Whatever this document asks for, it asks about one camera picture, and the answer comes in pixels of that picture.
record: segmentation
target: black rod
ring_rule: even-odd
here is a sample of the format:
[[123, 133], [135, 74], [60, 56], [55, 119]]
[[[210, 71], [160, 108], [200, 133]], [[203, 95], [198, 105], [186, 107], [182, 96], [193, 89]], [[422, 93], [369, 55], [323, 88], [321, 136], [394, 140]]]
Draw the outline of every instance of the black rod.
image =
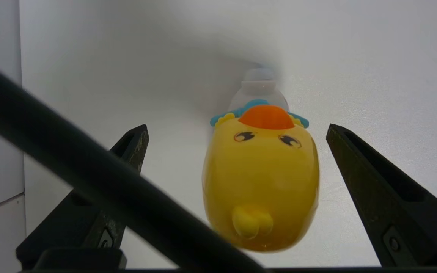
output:
[[0, 135], [184, 270], [267, 272], [2, 74]]

